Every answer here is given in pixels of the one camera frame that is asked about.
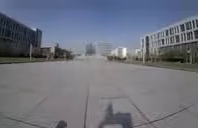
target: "pavement joint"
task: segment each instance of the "pavement joint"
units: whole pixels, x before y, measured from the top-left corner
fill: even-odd
[[[192,105],[190,105],[190,106],[188,106],[188,107],[185,107],[185,108],[183,108],[183,109],[181,109],[181,110],[179,110],[179,111],[177,111],[177,112],[175,112],[175,113],[172,113],[172,114],[170,114],[170,115],[167,115],[167,116],[165,116],[165,117],[163,117],[163,118],[160,118],[160,119],[157,119],[157,120],[153,120],[153,121],[149,121],[149,122],[147,122],[147,123],[140,124],[140,125],[136,125],[136,126],[133,126],[133,127],[136,128],[136,127],[140,127],[140,126],[144,126],[144,125],[148,125],[148,124],[153,124],[153,123],[159,122],[159,121],[161,121],[161,120],[165,120],[165,119],[170,118],[170,117],[172,117],[172,116],[175,116],[175,115],[177,115],[177,114],[179,114],[179,113],[181,113],[181,112],[183,112],[183,111],[188,110],[189,108],[193,107],[194,105],[195,105],[195,104],[192,104]]]

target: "distant building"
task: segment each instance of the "distant building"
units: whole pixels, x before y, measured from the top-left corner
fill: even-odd
[[[30,45],[33,54],[40,54],[42,31],[0,13],[0,56],[26,56]]]
[[[135,49],[135,56],[138,59],[141,59],[142,58],[142,50],[140,48]]]
[[[144,35],[141,48],[144,61],[178,50],[185,54],[186,62],[198,63],[198,15]]]
[[[109,56],[111,54],[112,45],[106,42],[96,43],[96,52],[100,56]]]
[[[96,48],[93,43],[87,43],[85,45],[85,55],[95,55],[96,53]]]
[[[127,48],[125,47],[118,47],[111,51],[111,55],[119,58],[126,58],[127,57]]]
[[[44,58],[54,58],[55,55],[55,48],[54,47],[42,47],[41,48],[41,55]]]
[[[51,58],[67,58],[71,57],[71,51],[67,49],[60,48],[59,44],[56,43],[52,47],[42,47],[41,48],[41,55],[44,58],[51,59]]]

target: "building facade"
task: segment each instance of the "building facade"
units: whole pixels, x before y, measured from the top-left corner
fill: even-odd
[[[96,54],[96,48],[93,43],[87,43],[85,44],[85,55],[95,55]]]
[[[112,45],[106,42],[96,43],[96,52],[100,56],[109,56],[111,54]]]
[[[40,54],[42,31],[0,13],[0,56],[26,56],[30,45],[33,54]]]
[[[111,55],[119,58],[126,58],[127,57],[127,48],[125,47],[118,47],[111,51]]]
[[[198,15],[146,34],[141,49],[145,61],[174,49],[186,54],[186,62],[198,63]]]

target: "concrete pavement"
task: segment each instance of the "concrete pavement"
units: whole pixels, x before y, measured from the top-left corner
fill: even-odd
[[[0,65],[0,111],[5,128],[198,128],[198,73],[93,57]]]

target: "blue sky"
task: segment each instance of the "blue sky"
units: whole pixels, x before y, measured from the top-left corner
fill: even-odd
[[[43,45],[139,47],[140,37],[198,14],[198,0],[0,0],[0,11],[43,30]]]

